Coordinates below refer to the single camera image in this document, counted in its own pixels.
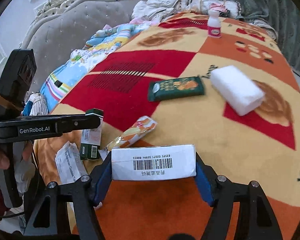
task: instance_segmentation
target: orange blanket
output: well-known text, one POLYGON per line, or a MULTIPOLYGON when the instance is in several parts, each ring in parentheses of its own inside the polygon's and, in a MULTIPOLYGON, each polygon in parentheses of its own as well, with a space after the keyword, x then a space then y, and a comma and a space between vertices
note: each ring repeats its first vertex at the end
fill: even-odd
MULTIPOLYGON (((274 209, 284 239, 300 220, 300 92, 276 43, 260 28, 220 18, 220 39, 207 36, 207 17, 180 13, 151 26, 91 70, 53 114, 104 110, 101 147, 140 116, 158 122, 138 146, 194 144, 202 160, 233 182, 257 180, 274 209), (206 75, 211 65, 235 65, 266 93, 263 104, 239 117, 204 79, 206 95, 148 102, 151 81, 206 75)), ((59 182, 54 157, 80 131, 35 142, 46 183, 59 182)), ((100 162, 85 162, 88 172, 100 162)), ((106 239, 165 239, 185 232, 199 239, 211 208, 193 178, 113 181, 96 211, 106 239)), ((235 231, 234 205, 228 239, 235 231)))

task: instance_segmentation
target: person's hand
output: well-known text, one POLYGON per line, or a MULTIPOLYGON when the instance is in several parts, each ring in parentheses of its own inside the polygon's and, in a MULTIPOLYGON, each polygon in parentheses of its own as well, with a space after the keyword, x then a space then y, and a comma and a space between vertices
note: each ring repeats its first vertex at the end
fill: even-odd
MULTIPOLYGON (((22 152, 22 160, 14 164, 15 178, 17 182, 18 191, 23 194, 28 190, 30 181, 35 173, 35 166, 32 163, 30 156, 32 153, 32 143, 25 142, 22 152)), ((0 149, 0 169, 6 170, 10 166, 9 158, 0 149)))
MULTIPOLYGON (((28 141, 22 153, 22 158, 27 161, 32 153, 32 143, 28 141)), ((6 170, 10 166, 10 161, 8 157, 0 150, 0 169, 6 170)))

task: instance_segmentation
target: white paper box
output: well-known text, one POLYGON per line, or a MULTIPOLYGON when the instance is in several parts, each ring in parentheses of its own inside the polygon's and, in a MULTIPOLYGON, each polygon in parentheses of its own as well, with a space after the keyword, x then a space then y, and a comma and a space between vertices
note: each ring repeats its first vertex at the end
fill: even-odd
POLYGON ((57 152, 55 161, 62 184, 75 182, 81 176, 87 175, 75 143, 66 142, 57 152))
POLYGON ((264 92, 235 66, 211 71, 210 80, 239 116, 262 104, 264 92))
POLYGON ((194 145, 112 149, 112 179, 165 180, 193 177, 194 145))

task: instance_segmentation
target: white bottle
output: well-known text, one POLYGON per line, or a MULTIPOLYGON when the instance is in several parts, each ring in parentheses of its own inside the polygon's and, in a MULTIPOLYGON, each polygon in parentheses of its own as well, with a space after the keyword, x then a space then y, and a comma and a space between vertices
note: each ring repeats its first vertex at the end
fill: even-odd
POLYGON ((221 22, 219 21, 219 12, 210 9, 208 11, 209 20, 208 20, 208 36, 214 38, 221 37, 221 22))

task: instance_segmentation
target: screw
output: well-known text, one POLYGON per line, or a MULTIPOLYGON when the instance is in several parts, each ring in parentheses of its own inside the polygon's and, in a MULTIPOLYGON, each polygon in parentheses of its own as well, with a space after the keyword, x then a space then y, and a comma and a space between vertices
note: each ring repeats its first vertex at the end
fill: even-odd
POLYGON ((259 183, 257 181, 255 181, 255 180, 251 181, 251 185, 253 187, 259 187, 259 183))
POLYGON ((83 175, 81 177, 81 181, 85 182, 85 181, 88 181, 90 179, 89 175, 83 175))
POLYGON ((54 188, 57 185, 55 181, 49 182, 48 188, 54 188))
POLYGON ((227 180, 227 178, 226 178, 226 176, 219 175, 218 180, 221 181, 221 182, 225 182, 227 180))

